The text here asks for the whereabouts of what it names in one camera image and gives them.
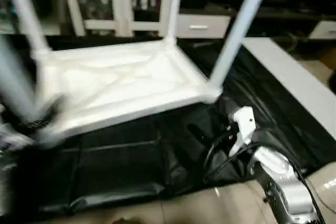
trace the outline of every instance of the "white cabinet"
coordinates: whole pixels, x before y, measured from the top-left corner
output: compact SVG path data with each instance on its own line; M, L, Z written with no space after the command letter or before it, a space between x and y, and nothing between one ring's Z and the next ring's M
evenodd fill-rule
M230 23L229 16L179 14L178 38L223 38Z
M164 36L171 0L123 0L127 36L151 31Z
M320 21L309 39L336 39L336 22L335 21Z
M78 36L133 36L167 31L171 0L67 0Z
M76 35L86 33L122 35L121 0L67 0Z

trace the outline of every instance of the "metal pole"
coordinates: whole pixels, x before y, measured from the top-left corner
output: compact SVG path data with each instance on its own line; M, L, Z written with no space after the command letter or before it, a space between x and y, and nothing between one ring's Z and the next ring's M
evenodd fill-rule
M24 73L17 56L8 47L3 36L0 36L0 92L5 103L24 122L38 119L35 106L33 85Z
M177 17L178 17L179 11L180 11L180 0L172 0L172 5L170 7L168 31L167 31L166 38L169 38L169 39L174 39L175 38Z
M242 40L245 38L262 0L244 0L236 21L226 39L216 65L210 76L210 83L221 87L229 72L231 65L240 49Z
M43 36L42 28L31 0L13 0L13 2L17 10L17 15L25 27L32 49L34 51L48 51L49 47Z

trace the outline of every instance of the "black cable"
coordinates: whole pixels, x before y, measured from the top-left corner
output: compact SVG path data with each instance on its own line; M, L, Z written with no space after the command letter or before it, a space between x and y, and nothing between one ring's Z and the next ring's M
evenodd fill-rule
M255 147L260 147L260 144L259 143L251 143L249 145L243 146L242 148L239 149L238 152L236 152L233 156L229 157L226 161L224 161L218 168L216 168L208 176L203 178L203 181L206 182L208 180L208 178L218 174L225 166L227 166L229 163L231 163L233 160L235 160L240 154L242 154L245 151L252 150Z
M232 135L232 133L229 132L229 131L227 131L227 132L223 133L221 136L219 136L218 138L216 138L216 139L212 142L211 147L210 147L209 151L207 152L206 157L205 157L205 159L204 159L204 163L203 163L203 172L206 171L206 168L207 168L207 166L208 166L208 164L209 164L209 162L210 162L210 158L211 158L211 156L213 156L213 153L215 152L215 148L221 143L221 141L222 141L223 139L227 139L227 138L229 138L231 135Z

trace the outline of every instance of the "tile floor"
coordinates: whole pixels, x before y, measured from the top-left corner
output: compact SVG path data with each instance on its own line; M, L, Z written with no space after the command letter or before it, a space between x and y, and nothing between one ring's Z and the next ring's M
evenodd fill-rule
M309 177L319 197L336 210L336 163ZM157 201L78 214L44 224L276 224L264 192L256 181L211 188L169 201ZM336 223L336 215L316 197L327 224Z
M333 73L333 70L329 69L319 60L298 60L301 66L303 66L308 72L315 76L320 82L328 87L328 80Z

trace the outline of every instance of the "white shelf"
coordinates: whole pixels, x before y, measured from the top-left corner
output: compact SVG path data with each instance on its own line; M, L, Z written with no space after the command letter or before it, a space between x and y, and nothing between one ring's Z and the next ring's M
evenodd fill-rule
M52 52L39 66L40 102L65 96L53 134L70 136L178 108L214 102L221 90L168 41Z

